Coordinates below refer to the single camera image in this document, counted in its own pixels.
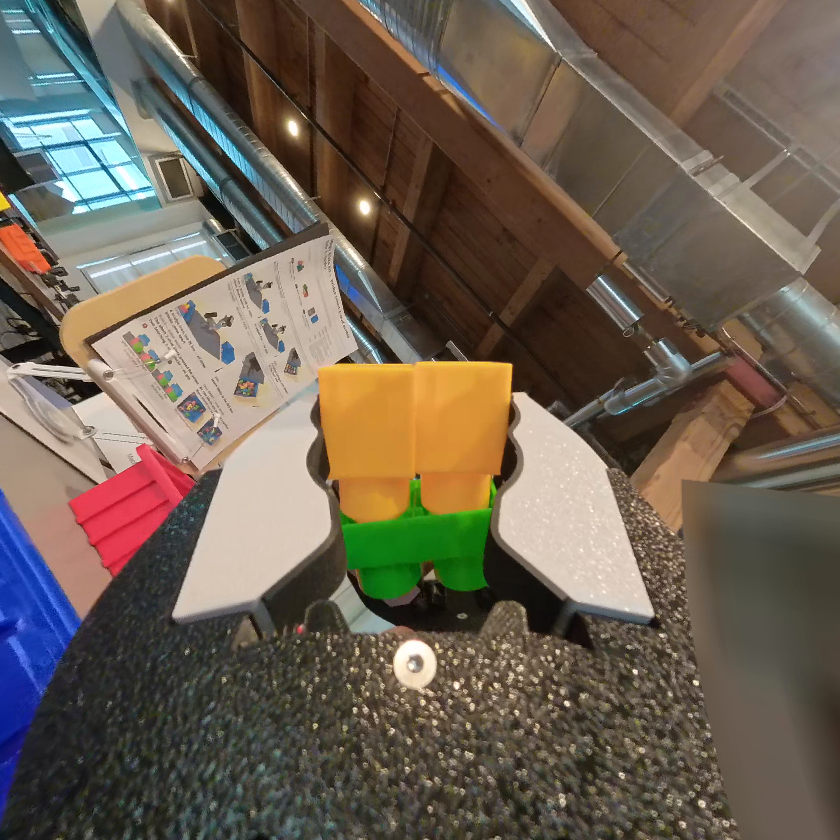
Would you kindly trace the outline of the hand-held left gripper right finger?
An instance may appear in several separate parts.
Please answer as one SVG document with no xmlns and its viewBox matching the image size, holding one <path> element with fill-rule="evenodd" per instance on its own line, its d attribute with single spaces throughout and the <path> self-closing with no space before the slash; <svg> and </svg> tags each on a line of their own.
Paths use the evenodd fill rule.
<svg viewBox="0 0 840 840">
<path fill-rule="evenodd" d="M 522 392 L 511 396 L 485 578 L 538 634 L 564 636 L 580 616 L 655 620 L 606 463 Z"/>
</svg>

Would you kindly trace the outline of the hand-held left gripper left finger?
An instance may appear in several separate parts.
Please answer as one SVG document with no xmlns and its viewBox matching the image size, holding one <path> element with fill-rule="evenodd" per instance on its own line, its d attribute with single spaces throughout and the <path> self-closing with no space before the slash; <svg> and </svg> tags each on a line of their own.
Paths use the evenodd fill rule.
<svg viewBox="0 0 840 840">
<path fill-rule="evenodd" d="M 261 635 L 333 599 L 356 633 L 370 611 L 348 579 L 339 504 L 316 395 L 300 395 L 250 434 L 219 474 L 172 621 L 247 615 Z"/>
</svg>

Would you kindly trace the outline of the yellow tall mega block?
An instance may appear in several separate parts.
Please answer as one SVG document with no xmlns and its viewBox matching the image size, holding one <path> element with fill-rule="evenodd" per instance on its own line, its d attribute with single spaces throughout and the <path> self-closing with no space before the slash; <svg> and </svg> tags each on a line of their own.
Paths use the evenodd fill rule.
<svg viewBox="0 0 840 840">
<path fill-rule="evenodd" d="M 329 477 L 342 513 L 359 523 L 407 510 L 416 462 L 416 367 L 334 364 L 318 372 Z"/>
<path fill-rule="evenodd" d="M 414 380 L 422 505 L 434 515 L 487 508 L 508 435 L 512 365 L 419 362 Z"/>
</svg>

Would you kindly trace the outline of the green two-stud mega block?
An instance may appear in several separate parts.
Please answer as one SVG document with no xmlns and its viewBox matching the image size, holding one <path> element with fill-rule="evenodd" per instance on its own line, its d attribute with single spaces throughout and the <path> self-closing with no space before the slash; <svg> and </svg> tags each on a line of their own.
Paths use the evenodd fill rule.
<svg viewBox="0 0 840 840">
<path fill-rule="evenodd" d="M 418 586 L 431 563 L 449 590 L 475 592 L 487 587 L 484 558 L 496 496 L 490 484 L 482 509 L 433 514 L 422 505 L 421 481 L 411 481 L 409 504 L 393 520 L 357 522 L 340 513 L 349 571 L 362 592 L 377 600 L 405 596 Z"/>
</svg>

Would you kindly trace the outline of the blue plastic bin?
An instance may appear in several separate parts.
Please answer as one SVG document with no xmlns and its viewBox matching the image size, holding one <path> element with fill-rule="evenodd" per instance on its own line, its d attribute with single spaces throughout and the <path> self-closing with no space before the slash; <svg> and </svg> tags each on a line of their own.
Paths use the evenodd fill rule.
<svg viewBox="0 0 840 840">
<path fill-rule="evenodd" d="M 81 621 L 1 496 L 1 810 L 37 708 Z"/>
</svg>

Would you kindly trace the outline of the red plastic bin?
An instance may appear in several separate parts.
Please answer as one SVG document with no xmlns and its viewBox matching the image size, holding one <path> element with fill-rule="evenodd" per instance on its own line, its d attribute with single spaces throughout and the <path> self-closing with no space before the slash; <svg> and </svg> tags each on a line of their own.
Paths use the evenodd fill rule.
<svg viewBox="0 0 840 840">
<path fill-rule="evenodd" d="M 112 577 L 191 492 L 194 478 L 147 444 L 139 460 L 69 501 L 74 519 Z"/>
</svg>

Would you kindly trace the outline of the wooden support beam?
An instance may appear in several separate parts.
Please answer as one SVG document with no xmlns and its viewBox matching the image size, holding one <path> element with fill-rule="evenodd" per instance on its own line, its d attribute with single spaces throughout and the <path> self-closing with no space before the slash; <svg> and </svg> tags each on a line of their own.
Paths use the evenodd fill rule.
<svg viewBox="0 0 840 840">
<path fill-rule="evenodd" d="M 678 413 L 631 476 L 631 482 L 662 521 L 683 526 L 683 482 L 708 482 L 754 405 L 728 381 L 707 388 Z"/>
</svg>

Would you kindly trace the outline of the metal conduit pipe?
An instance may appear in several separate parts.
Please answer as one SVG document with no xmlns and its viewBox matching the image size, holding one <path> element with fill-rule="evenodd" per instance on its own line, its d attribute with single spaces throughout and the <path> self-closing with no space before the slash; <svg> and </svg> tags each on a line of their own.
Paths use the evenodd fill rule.
<svg viewBox="0 0 840 840">
<path fill-rule="evenodd" d="M 593 280 L 586 293 L 620 328 L 623 336 L 633 340 L 642 350 L 653 373 L 650 378 L 635 385 L 617 382 L 608 392 L 566 417 L 563 423 L 567 427 L 576 428 L 603 415 L 624 415 L 677 392 L 704 375 L 723 371 L 732 362 L 732 357 L 721 351 L 694 363 L 688 362 L 672 342 L 655 338 L 647 331 L 641 309 L 605 273 Z"/>
</svg>

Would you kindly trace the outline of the clear acrylic sheet stand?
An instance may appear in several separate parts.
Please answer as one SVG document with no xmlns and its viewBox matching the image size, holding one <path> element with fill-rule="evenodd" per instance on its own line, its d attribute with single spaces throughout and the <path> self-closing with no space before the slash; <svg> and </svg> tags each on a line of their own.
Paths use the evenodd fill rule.
<svg viewBox="0 0 840 840">
<path fill-rule="evenodd" d="M 105 394 L 113 405 L 127 417 L 139 434 L 151 442 L 166 460 L 192 478 L 197 478 L 203 469 L 195 466 L 191 456 L 170 435 L 151 412 L 140 401 L 139 397 L 126 392 L 117 380 L 117 373 L 101 360 L 90 362 L 87 368 L 58 364 L 39 364 L 23 362 L 7 367 L 6 378 L 19 394 L 28 399 L 26 391 L 19 383 L 26 378 L 43 380 L 58 379 L 63 381 L 78 381 L 94 383 Z"/>
</svg>

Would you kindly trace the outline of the printed instruction sheet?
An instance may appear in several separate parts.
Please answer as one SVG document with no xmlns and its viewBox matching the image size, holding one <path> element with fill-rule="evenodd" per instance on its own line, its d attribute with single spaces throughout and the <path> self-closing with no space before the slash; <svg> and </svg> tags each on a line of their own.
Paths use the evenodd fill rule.
<svg viewBox="0 0 840 840">
<path fill-rule="evenodd" d="M 91 350 L 194 472 L 359 348 L 334 265 L 336 240 L 315 224 L 255 258 L 122 317 Z"/>
</svg>

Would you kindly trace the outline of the plywood chair back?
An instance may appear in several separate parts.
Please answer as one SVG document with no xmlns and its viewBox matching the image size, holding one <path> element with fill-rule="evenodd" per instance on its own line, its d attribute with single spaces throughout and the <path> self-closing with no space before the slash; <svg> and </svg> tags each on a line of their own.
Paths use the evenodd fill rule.
<svg viewBox="0 0 840 840">
<path fill-rule="evenodd" d="M 87 369 L 97 358 L 87 340 L 143 312 L 178 298 L 225 270 L 215 259 L 194 256 L 179 260 L 123 286 L 74 305 L 59 326 L 59 339 L 65 353 L 77 367 Z"/>
</svg>

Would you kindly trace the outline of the large paned window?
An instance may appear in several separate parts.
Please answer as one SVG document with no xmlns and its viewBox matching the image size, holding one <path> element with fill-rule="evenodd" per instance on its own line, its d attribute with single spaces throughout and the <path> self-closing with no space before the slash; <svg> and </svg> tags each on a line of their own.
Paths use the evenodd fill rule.
<svg viewBox="0 0 840 840">
<path fill-rule="evenodd" d="M 18 154 L 40 154 L 56 177 L 48 191 L 86 214 L 106 207 L 160 203 L 128 131 L 104 108 L 13 113 L 2 103 L 2 138 Z"/>
</svg>

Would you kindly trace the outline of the round spiral metal duct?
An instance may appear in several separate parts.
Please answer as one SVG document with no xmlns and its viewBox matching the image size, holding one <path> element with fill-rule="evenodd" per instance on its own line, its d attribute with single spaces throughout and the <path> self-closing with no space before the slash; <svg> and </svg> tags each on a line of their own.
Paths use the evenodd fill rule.
<svg viewBox="0 0 840 840">
<path fill-rule="evenodd" d="M 316 224 L 328 225 L 345 297 L 399 361 L 411 364 L 434 356 L 439 348 L 433 334 L 399 302 L 360 251 L 184 57 L 163 28 L 138 2 L 118 1 L 115 9 L 129 42 L 151 73 L 135 83 L 136 95 L 160 126 L 175 137 L 176 121 L 182 120 L 185 109 L 292 233 Z"/>
</svg>

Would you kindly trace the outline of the rectangular metal air duct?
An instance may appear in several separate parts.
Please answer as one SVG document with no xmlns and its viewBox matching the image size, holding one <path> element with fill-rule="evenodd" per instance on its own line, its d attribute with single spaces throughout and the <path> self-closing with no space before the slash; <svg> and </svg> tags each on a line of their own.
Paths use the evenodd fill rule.
<svg viewBox="0 0 840 840">
<path fill-rule="evenodd" d="M 678 128 L 551 2 L 360 2 L 504 134 L 624 253 L 632 274 L 713 330 L 838 307 L 804 279 L 819 248 Z"/>
</svg>

